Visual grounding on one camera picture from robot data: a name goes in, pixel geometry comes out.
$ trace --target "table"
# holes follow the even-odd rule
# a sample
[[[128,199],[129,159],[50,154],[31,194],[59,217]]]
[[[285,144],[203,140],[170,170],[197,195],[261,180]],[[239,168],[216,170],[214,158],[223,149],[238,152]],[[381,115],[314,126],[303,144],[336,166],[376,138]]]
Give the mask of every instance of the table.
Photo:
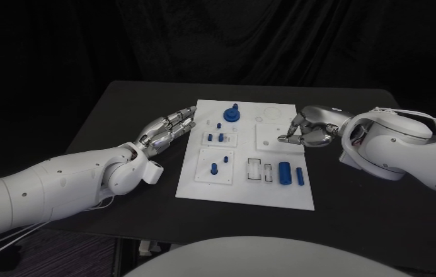
[[[112,82],[67,148],[67,153],[118,146],[135,139],[158,116],[197,99],[326,105],[355,114],[398,107],[379,89],[226,86]],[[305,148],[314,211],[174,197],[187,135],[152,158],[160,181],[144,182],[112,205],[48,224],[51,229],[186,244],[223,236],[305,240],[386,265],[436,270],[436,191],[411,176],[378,179],[337,161],[340,143]]]

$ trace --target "blue cylinder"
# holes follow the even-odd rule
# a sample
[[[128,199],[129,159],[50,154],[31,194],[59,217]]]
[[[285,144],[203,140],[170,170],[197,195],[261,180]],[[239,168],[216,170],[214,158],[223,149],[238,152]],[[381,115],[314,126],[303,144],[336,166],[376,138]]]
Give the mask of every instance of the blue cylinder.
[[[217,165],[214,163],[212,164],[210,173],[213,175],[216,175],[216,173],[217,173]]]
[[[279,184],[291,184],[292,179],[290,177],[290,164],[288,162],[279,162],[278,164],[278,178]]]
[[[223,119],[227,122],[233,123],[238,120],[239,117],[240,117],[240,113],[238,112],[238,109],[229,108],[229,109],[225,110]]]
[[[304,186],[304,179],[303,179],[303,169],[297,168],[297,184]]]

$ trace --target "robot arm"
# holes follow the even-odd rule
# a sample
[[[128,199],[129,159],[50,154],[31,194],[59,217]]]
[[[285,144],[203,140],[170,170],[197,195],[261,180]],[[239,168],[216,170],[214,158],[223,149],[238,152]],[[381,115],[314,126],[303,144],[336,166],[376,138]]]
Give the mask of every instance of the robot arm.
[[[323,106],[305,106],[298,112],[278,142],[323,147],[342,137],[339,160],[370,175],[398,180],[408,172],[425,186],[436,189],[436,144],[431,131],[417,120],[396,112],[432,119],[422,113],[375,108],[352,115]],[[300,127],[301,135],[294,135]]]
[[[193,128],[194,110],[188,107],[154,120],[134,143],[61,155],[0,178],[0,233],[76,214],[126,194],[141,179],[155,184],[163,168],[148,158]]]

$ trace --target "white board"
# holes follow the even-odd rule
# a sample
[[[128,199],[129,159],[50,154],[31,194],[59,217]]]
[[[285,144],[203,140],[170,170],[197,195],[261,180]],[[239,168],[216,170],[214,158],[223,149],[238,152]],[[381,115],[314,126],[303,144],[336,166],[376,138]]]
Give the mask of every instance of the white board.
[[[240,118],[236,122],[229,123],[222,115],[233,103],[238,104]],[[314,210],[304,147],[277,142],[277,136],[285,134],[295,114],[294,105],[197,100],[196,127],[188,134],[174,196],[196,200]],[[209,133],[213,135],[212,141],[207,143],[206,135]],[[222,142],[217,141],[219,133],[223,134]],[[207,149],[210,151],[206,151],[206,155],[199,155],[201,150]],[[232,152],[230,166],[229,162],[222,161],[222,152]],[[201,167],[197,165],[199,158],[203,159],[200,160]],[[261,175],[259,180],[248,179],[248,159],[261,160],[256,168]],[[212,162],[217,165],[216,175],[206,173]],[[292,180],[290,185],[281,185],[278,182],[279,162],[290,163]],[[264,169],[265,164],[271,167],[269,171]],[[297,184],[294,171],[297,167],[303,169],[303,186]]]

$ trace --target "black curtain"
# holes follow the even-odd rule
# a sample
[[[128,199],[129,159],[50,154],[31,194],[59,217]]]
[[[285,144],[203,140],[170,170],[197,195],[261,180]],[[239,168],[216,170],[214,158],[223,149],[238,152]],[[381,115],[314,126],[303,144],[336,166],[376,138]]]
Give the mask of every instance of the black curtain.
[[[5,171],[61,153],[116,79],[382,88],[436,114],[436,0],[4,0],[2,9]]]

